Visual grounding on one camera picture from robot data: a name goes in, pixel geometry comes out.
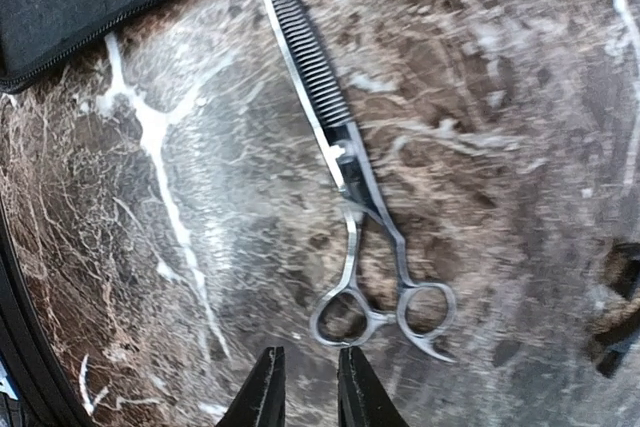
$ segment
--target silver scissors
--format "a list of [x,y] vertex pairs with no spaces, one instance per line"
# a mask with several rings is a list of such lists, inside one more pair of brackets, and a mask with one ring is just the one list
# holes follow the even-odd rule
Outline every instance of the silver scissors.
[[[453,362],[434,349],[434,340],[453,323],[456,299],[442,282],[415,282],[407,266],[406,241],[394,224],[376,182],[371,163],[355,120],[333,71],[320,36],[301,0],[264,0],[271,26],[293,80],[316,141],[340,194],[347,201],[345,220],[347,258],[338,285],[319,301],[310,319],[313,336],[322,344],[336,347],[361,345],[383,325],[396,323],[404,335],[424,353]],[[356,279],[360,233],[365,216],[377,222],[387,234],[394,253],[398,306],[395,312],[371,307]],[[439,290],[446,299],[447,313],[435,329],[415,332],[407,321],[411,299],[422,291]],[[352,296],[367,321],[364,332],[354,339],[331,339],[321,332],[320,321],[328,305],[338,296]]]

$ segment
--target scissor handle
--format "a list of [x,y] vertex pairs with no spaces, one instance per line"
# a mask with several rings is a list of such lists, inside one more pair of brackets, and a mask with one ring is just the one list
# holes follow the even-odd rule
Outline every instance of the scissor handle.
[[[345,209],[344,218],[347,223],[347,258],[342,271],[342,278],[329,292],[324,294],[316,305],[309,319],[309,327],[314,338],[324,345],[332,347],[350,347],[364,344],[373,333],[383,325],[395,322],[395,314],[384,313],[372,309],[366,297],[358,287],[357,282],[357,262],[358,250],[360,248],[360,236],[364,214],[351,209]],[[352,339],[331,339],[320,331],[320,319],[329,304],[337,297],[349,295],[355,299],[364,314],[367,325],[362,334]]]
[[[427,290],[439,290],[444,295],[447,302],[447,314],[444,319],[435,329],[426,333],[419,333],[414,331],[407,320],[407,313],[409,310],[409,303],[411,299],[419,292]],[[404,286],[400,289],[398,296],[398,308],[397,308],[397,320],[400,329],[404,335],[425,354],[431,355],[436,359],[443,360],[445,362],[455,362],[451,357],[447,357],[435,350],[433,342],[440,337],[444,332],[451,327],[456,312],[456,296],[453,293],[451,287],[442,282],[419,282],[413,285]]]
[[[358,303],[358,306],[360,307],[360,310],[362,311],[366,319],[367,325],[362,334],[357,337],[332,339],[325,336],[320,330],[320,319],[322,318],[322,314],[324,313],[327,306],[331,303],[331,301],[341,295],[350,295],[351,297],[353,297]],[[369,305],[369,302],[359,288],[352,288],[348,286],[343,289],[331,289],[322,297],[322,299],[320,299],[320,302],[318,302],[316,308],[311,314],[311,318],[309,319],[309,326],[311,328],[311,334],[318,342],[323,345],[342,348],[355,347],[364,344],[371,338],[376,330],[378,330],[383,325],[387,325],[393,322],[395,322],[394,314],[388,314],[372,309]]]

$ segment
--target metal shears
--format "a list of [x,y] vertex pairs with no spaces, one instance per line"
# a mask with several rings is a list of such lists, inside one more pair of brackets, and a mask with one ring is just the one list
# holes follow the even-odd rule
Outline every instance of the metal shears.
[[[407,266],[406,240],[387,210],[358,126],[351,117],[329,56],[304,4],[301,0],[264,1],[300,103],[338,191],[347,201],[347,257],[342,278],[338,285],[320,299],[313,311],[310,318],[313,336],[325,345],[356,346],[366,342],[380,327],[397,323],[404,335],[424,353],[453,362],[433,346],[434,340],[453,323],[456,311],[453,290],[442,282],[415,282],[411,278]],[[372,308],[357,283],[358,250],[365,216],[369,216],[383,228],[393,250],[398,290],[395,312]],[[432,331],[415,332],[407,320],[409,304],[419,292],[432,289],[439,290],[444,295],[447,313],[440,325]],[[320,322],[325,309],[333,299],[341,295],[353,297],[366,318],[367,325],[357,338],[338,340],[321,332]]]

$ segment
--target thinning shears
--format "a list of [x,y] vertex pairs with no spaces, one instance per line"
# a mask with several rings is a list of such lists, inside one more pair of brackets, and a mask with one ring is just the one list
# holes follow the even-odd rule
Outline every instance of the thinning shears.
[[[347,200],[347,257],[338,285],[318,302],[310,319],[313,336],[325,345],[361,345],[383,325],[397,323],[404,335],[420,350],[437,359],[453,360],[434,349],[434,340],[453,323],[456,299],[451,287],[442,282],[415,282],[407,266],[406,241],[394,224],[376,182],[371,163],[334,74],[317,29],[301,0],[264,0],[267,13],[296,92],[307,115],[322,155],[340,194]],[[360,234],[365,216],[377,222],[387,234],[395,257],[398,306],[395,312],[371,307],[357,283]],[[428,333],[414,331],[407,314],[411,299],[421,291],[439,290],[446,299],[447,313]],[[364,332],[354,339],[332,339],[324,335],[320,322],[324,311],[338,296],[350,295],[367,321]]]

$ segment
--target scissor blade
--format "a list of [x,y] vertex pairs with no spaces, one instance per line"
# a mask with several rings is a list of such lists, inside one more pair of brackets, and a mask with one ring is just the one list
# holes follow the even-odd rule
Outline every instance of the scissor blade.
[[290,49],[287,37],[280,24],[278,11],[282,14],[282,3],[274,3],[274,0],[264,0],[264,3],[267,9],[269,22],[271,23],[271,27],[273,28],[276,40],[278,41],[278,45],[280,46],[282,56],[284,57],[285,64],[287,65],[287,69],[289,70],[289,74],[291,75],[291,80],[293,81],[293,86],[296,89],[296,93],[298,94],[298,98],[300,99],[300,103],[302,104],[302,108],[307,115],[309,124],[311,124],[313,134],[316,137],[316,141],[318,142],[320,151],[322,152],[325,162],[327,163],[327,167],[329,167],[331,176],[333,177],[338,190],[342,191],[345,185],[342,171],[340,170],[338,162],[336,161],[336,156],[333,154],[331,146],[329,145],[329,141],[327,140],[324,132],[323,124],[320,122],[320,119],[316,115],[316,111],[314,109],[314,99],[311,95],[309,95],[307,86],[305,85],[305,82],[303,80],[302,71],[298,67],[299,64],[296,63],[294,51]]
[[409,427],[359,347],[341,349],[338,365],[340,427]]
[[339,127],[352,120],[329,57],[302,1],[265,2],[270,6],[271,26],[276,35],[279,31],[284,38],[280,48],[285,56],[291,57],[302,81],[301,87],[322,127]]

